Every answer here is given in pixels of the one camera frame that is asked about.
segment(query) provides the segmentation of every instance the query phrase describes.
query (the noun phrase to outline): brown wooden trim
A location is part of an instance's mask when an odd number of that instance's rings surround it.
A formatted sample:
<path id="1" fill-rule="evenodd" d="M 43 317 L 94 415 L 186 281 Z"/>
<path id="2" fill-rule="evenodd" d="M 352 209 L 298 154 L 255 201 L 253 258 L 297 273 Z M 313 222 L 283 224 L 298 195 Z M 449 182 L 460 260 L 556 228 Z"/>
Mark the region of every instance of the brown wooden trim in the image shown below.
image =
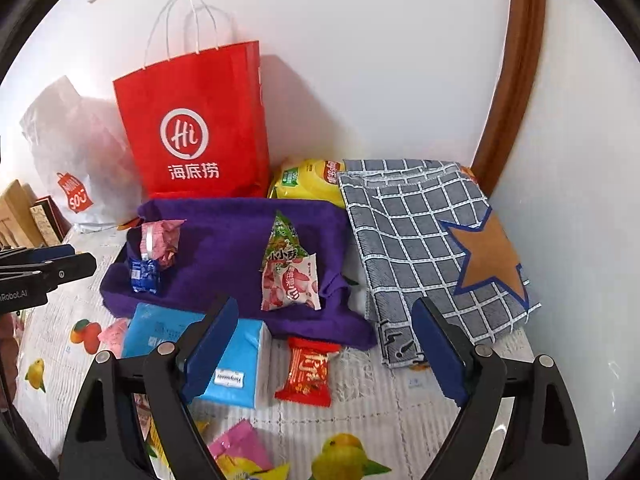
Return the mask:
<path id="1" fill-rule="evenodd" d="M 511 0 L 502 70 L 471 167 L 487 195 L 498 183 L 527 110 L 538 70 L 545 10 L 546 0 Z"/>

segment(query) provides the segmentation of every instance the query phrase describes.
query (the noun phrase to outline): white lace tablecloth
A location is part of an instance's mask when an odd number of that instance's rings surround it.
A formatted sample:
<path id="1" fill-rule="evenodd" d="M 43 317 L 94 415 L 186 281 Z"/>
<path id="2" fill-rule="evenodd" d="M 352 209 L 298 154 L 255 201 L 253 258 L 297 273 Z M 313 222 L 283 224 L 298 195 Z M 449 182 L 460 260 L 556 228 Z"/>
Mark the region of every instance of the white lace tablecloth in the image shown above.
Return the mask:
<path id="1" fill-rule="evenodd" d="M 62 452 L 66 427 L 92 357 L 69 341 L 79 319 L 99 322 L 103 328 L 114 318 L 102 306 L 99 285 L 124 244 L 125 233 L 107 230 L 92 234 L 71 232 L 68 243 L 90 252 L 98 261 L 91 278 L 61 286 L 49 295 L 46 306 L 30 311 L 18 361 L 16 407 L 43 451 L 54 460 Z M 503 357 L 533 361 L 525 333 L 520 330 L 501 339 L 495 350 Z M 23 380 L 36 359 L 45 362 L 46 393 Z M 282 341 L 271 349 L 270 393 L 287 376 L 289 350 Z M 210 420 L 209 442 L 233 424 L 247 418 L 258 428 L 274 464 L 291 463 L 290 480 L 306 480 L 310 464 L 322 443 L 335 433 L 353 433 L 370 458 L 392 469 L 384 480 L 420 479 L 440 449 L 458 409 L 446 399 L 430 370 L 390 370 L 381 364 L 380 350 L 346 349 L 330 362 L 330 409 L 272 400 L 268 408 L 247 410 L 195 401 L 195 420 Z M 512 400 L 500 407 L 494 431 L 475 478 L 490 478 L 497 461 Z M 170 478 L 161 466 L 160 478 Z"/>

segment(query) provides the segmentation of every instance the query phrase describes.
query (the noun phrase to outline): plaid towel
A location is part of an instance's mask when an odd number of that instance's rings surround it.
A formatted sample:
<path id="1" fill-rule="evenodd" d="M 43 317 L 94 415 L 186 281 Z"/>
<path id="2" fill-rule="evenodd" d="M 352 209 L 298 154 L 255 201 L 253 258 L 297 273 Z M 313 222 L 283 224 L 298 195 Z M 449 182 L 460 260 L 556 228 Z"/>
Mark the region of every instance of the plaid towel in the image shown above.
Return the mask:
<path id="1" fill-rule="evenodd" d="M 373 298 L 383 362 L 424 360 L 411 328 L 427 296 L 477 343 L 526 323 L 540 304 L 478 184 L 454 162 L 346 160 L 338 174 Z"/>

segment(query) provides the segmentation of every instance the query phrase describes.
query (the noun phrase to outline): person's arm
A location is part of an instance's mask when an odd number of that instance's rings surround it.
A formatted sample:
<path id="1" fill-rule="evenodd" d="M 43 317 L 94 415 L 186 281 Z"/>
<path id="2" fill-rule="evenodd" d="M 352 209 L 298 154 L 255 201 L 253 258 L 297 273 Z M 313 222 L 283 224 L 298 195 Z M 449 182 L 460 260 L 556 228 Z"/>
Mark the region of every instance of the person's arm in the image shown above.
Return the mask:
<path id="1" fill-rule="evenodd" d="M 18 342 L 14 339 L 14 322 L 11 314 L 0 316 L 0 356 L 2 356 L 2 366 L 9 386 L 9 396 L 14 399 L 18 378 Z M 0 409 L 7 407 L 6 399 L 0 388 Z"/>

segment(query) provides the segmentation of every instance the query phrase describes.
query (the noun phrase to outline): purple cloth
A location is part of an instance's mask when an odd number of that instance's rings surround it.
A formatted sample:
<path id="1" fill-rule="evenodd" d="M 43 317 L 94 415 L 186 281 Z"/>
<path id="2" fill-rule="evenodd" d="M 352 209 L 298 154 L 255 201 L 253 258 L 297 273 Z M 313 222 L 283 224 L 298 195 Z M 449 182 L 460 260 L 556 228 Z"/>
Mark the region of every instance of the purple cloth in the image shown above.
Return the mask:
<path id="1" fill-rule="evenodd" d="M 287 216 L 300 244 L 318 258 L 322 310 L 306 305 L 264 312 L 260 264 L 276 210 Z M 161 295 L 133 292 L 128 262 L 113 264 L 100 284 L 115 317 L 132 317 L 141 302 L 206 312 L 219 294 L 238 301 L 241 317 L 263 320 L 276 337 L 297 335 L 369 349 L 372 326 L 349 310 L 350 288 L 341 275 L 350 226 L 347 214 L 319 200 L 213 198 L 151 200 L 138 210 L 145 221 L 182 220 L 176 263 L 162 273 Z M 127 233 L 127 254 L 140 257 L 140 228 Z"/>

